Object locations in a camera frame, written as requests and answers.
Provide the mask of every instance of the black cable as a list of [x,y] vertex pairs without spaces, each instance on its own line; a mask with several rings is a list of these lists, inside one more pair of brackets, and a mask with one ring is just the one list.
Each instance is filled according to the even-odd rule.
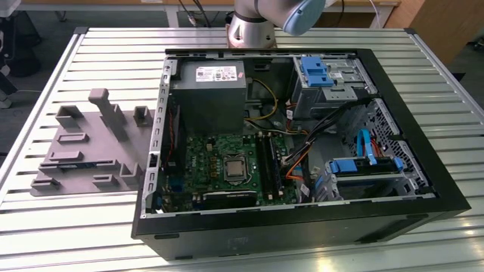
[[262,127],[261,125],[255,124],[253,121],[250,120],[243,120],[245,122],[247,122],[253,127],[255,127],[258,130],[262,130],[262,131],[267,131],[267,132],[278,132],[281,134],[294,134],[294,133],[287,133],[282,130],[278,130],[278,129],[267,129],[265,127]]
[[179,5],[181,5],[181,7],[182,7],[183,12],[189,13],[189,11],[186,10],[186,7],[183,6],[183,4],[182,4],[181,0],[178,0],[178,3],[179,3]]
[[335,24],[330,25],[329,27],[338,27],[339,26],[343,13],[345,13],[345,0],[341,0],[341,12],[339,12],[338,21],[335,22]]
[[207,17],[206,17],[205,10],[203,10],[203,8],[202,8],[202,6],[201,6],[201,4],[199,4],[198,0],[193,0],[193,3],[195,4],[195,6],[198,7],[198,9],[199,9],[201,13],[203,14],[206,27],[209,27],[209,28],[210,28],[210,27],[211,27],[211,24],[210,24],[210,22],[209,22],[209,19],[207,19]]
[[213,17],[213,19],[211,19],[211,21],[210,21],[210,24],[214,22],[214,20],[217,19],[217,17],[218,17],[218,14],[219,14],[219,11],[217,11],[217,14],[214,15],[214,17]]
[[309,131],[309,133],[307,133],[307,135],[305,137],[303,145],[298,149],[295,149],[291,154],[287,155],[287,157],[285,158],[285,161],[289,161],[293,157],[295,157],[298,154],[301,154],[306,150],[306,148],[310,147],[310,145],[311,145],[311,143],[313,143],[313,141],[315,139],[315,134],[319,131],[323,131],[326,128],[329,128],[333,124],[335,124],[338,118],[341,117],[341,115],[345,113],[345,111],[347,109],[350,109],[354,106],[367,104],[371,100],[373,100],[373,97],[367,97],[367,98],[359,99],[357,101],[346,102],[335,110],[333,110],[315,123],[314,127],[311,128],[311,130]]

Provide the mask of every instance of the green motherboard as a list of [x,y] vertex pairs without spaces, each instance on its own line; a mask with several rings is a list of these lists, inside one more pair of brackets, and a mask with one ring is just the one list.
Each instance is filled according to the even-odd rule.
[[[254,135],[213,135],[206,137],[189,137],[186,140],[186,163],[183,177],[170,177],[169,183],[177,188],[177,195],[171,203],[173,211],[193,211],[193,205],[202,192],[221,192],[230,190],[249,190],[257,192],[255,206],[269,206],[295,203],[294,184],[283,180],[277,197],[266,197],[262,190],[259,175],[259,162],[257,158]],[[279,134],[270,136],[277,160],[286,155],[283,137]],[[238,182],[227,181],[226,175],[230,159],[243,165],[246,178]]]

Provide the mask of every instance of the gray plastic block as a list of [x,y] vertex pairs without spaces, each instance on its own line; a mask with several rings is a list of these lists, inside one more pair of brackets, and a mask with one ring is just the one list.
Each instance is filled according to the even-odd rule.
[[153,125],[153,118],[150,116],[149,109],[146,106],[134,107],[133,118],[137,126]]
[[[122,112],[106,101],[103,89],[93,91],[93,94],[91,101],[101,112],[81,113],[70,106],[58,111],[59,116],[55,118],[70,119],[57,118],[65,126],[57,129],[47,155],[38,167],[30,189],[33,196],[137,189],[145,171],[153,123],[141,122],[143,124],[138,126],[139,113],[149,120],[154,112],[145,112],[143,107]],[[118,131],[125,133],[123,141],[114,134]]]
[[122,128],[125,118],[117,105],[110,105],[107,97],[109,92],[106,89],[91,89],[87,100],[97,106],[103,124],[109,127],[117,141],[122,142],[127,140],[127,134]]
[[82,118],[82,113],[75,106],[61,106],[54,116],[59,126],[67,131],[79,129],[75,121],[78,118]]
[[138,164],[134,165],[133,171],[129,171],[126,165],[121,164],[119,178],[123,180],[127,186],[137,188],[142,174],[143,172]]
[[33,180],[30,186],[39,192],[58,190],[58,182],[53,178],[42,178]]
[[55,138],[59,144],[62,143],[85,143],[89,140],[89,136],[85,133],[69,133],[57,135]]
[[111,175],[93,175],[91,183],[97,188],[111,188],[118,186],[117,179]]

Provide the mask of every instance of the cpu socket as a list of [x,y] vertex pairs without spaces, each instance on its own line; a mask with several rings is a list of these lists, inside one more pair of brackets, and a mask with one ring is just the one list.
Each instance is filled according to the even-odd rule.
[[243,154],[225,154],[223,156],[223,181],[231,185],[246,182],[246,162]]

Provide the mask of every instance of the power supply label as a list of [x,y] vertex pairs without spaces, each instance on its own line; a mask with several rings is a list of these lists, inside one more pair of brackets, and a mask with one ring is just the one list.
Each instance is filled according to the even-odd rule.
[[195,82],[237,81],[234,66],[210,66],[195,68]]

